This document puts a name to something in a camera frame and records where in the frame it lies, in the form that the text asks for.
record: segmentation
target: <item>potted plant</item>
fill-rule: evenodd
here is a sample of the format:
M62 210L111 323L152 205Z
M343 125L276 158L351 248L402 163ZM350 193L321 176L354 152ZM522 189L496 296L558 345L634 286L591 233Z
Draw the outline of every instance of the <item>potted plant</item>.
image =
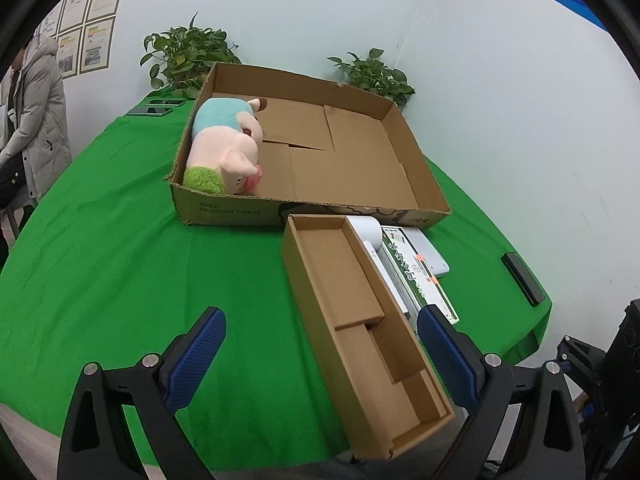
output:
M171 92L174 96L195 99L214 63L241 62L234 53L238 46L234 43L228 46L226 43L226 32L210 27L194 27L196 16L197 13L191 19L189 28L172 27L145 38L147 54L140 60L140 66L152 58L159 61L149 70L154 90L164 92L165 95Z
M343 62L339 57L328 57L344 72L347 83L375 95L391 99L400 109L404 108L407 99L415 94L414 88L406 82L404 72L397 68L389 68L378 58L384 50L372 48L367 59L360 59L353 52L353 62Z

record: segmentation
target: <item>plush toy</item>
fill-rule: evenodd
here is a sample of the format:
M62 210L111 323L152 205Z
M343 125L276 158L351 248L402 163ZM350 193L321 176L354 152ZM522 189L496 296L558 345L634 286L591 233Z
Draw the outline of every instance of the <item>plush toy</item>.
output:
M258 184L262 129L254 113L266 99L213 97L193 121L191 151L182 185L209 194L238 194Z

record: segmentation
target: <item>green tablecloth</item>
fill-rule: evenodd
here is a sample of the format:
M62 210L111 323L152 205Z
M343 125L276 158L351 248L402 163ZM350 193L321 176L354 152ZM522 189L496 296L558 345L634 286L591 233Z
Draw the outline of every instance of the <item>green tablecloth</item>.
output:
M44 198L0 275L0 402L61 434L82 366L160 352L207 305L228 330L178 420L214 470L328 458L348 444L319 375L280 259L282 230L185 226L163 181L191 104L122 117ZM513 250L431 165L453 214L428 231L441 280L482 352L537 349L551 307L532 308L500 257ZM133 410L143 461L154 459Z

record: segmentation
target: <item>blue plush fabric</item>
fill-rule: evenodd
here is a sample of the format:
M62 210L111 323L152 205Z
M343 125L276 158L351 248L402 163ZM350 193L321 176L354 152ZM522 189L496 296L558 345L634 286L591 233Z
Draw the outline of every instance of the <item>blue plush fabric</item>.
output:
M210 126L229 126L235 130L240 130L240 124L236 120L238 112L249 112L254 114L251 105L242 100L230 97L212 97L203 102L196 113L191 129L191 138L195 137L205 128Z

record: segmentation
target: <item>small cardboard box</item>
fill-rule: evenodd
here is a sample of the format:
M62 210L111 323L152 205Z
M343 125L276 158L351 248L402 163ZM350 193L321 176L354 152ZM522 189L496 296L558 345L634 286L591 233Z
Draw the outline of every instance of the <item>small cardboard box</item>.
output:
M262 179L251 195L182 186L191 126L206 99L265 97ZM396 105L351 86L250 65L218 63L202 87L169 176L189 224L284 225L291 213L365 214L429 227L449 214L440 187Z
M443 428L449 400L345 217L289 216L281 254L354 456L394 458Z

